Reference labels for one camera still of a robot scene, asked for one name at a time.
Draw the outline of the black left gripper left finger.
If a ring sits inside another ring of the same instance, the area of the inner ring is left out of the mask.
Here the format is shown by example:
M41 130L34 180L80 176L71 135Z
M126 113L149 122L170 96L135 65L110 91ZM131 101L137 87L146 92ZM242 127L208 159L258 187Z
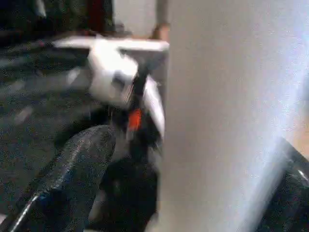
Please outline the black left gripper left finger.
M74 135L30 182L2 232L82 232L114 153L116 131L98 125Z

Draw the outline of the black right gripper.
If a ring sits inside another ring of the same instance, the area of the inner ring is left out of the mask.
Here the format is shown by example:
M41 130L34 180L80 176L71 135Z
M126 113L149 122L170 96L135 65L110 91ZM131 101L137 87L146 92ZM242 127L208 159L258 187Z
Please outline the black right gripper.
M140 69L133 82L133 103L124 122L127 154L108 167L109 225L112 232L143 232L157 213L158 169L149 160L162 135L146 105L148 69Z

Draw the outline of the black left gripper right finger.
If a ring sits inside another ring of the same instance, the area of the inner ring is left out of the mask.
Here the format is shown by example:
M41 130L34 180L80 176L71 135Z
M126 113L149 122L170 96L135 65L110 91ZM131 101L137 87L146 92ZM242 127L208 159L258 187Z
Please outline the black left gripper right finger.
M256 232L309 230L309 160L283 139L285 164Z

